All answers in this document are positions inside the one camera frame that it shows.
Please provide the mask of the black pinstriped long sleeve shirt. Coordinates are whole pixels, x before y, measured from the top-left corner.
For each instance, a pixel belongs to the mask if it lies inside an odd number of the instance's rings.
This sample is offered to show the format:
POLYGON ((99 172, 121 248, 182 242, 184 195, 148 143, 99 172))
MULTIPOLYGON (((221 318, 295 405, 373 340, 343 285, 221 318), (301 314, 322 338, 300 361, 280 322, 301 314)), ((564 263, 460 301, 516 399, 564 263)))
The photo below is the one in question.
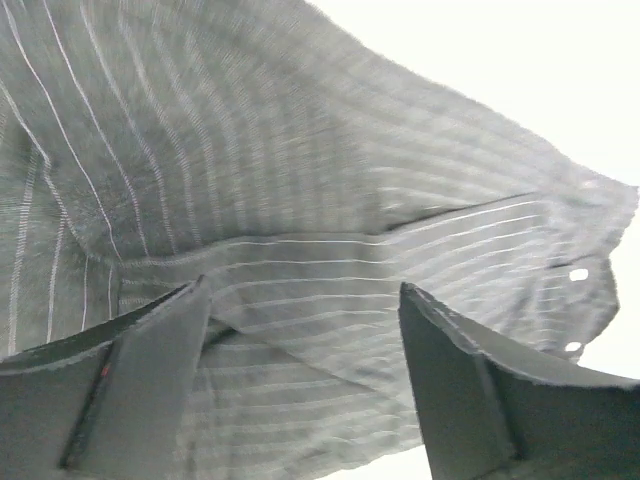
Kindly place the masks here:
POLYGON ((1 362, 206 278, 162 479, 424 445, 406 283, 579 365, 637 203, 304 1, 1 5, 1 362))

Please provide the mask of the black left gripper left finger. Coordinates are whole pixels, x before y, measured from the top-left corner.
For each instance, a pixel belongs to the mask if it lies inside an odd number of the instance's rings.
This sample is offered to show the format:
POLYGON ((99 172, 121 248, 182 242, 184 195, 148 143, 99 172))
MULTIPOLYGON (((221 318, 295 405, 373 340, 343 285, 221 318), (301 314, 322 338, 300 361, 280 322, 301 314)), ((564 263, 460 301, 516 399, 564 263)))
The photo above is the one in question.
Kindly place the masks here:
POLYGON ((209 317, 206 278, 1 362, 1 477, 162 479, 209 317))

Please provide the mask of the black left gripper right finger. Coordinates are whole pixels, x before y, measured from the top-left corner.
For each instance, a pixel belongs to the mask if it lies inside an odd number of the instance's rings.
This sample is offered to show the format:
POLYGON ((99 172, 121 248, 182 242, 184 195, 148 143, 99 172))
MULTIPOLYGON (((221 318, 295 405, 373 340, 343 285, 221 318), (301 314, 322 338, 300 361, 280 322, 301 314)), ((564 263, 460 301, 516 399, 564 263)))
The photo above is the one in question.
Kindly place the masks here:
POLYGON ((524 346, 406 283, 399 322, 435 479, 635 479, 639 384, 524 346))

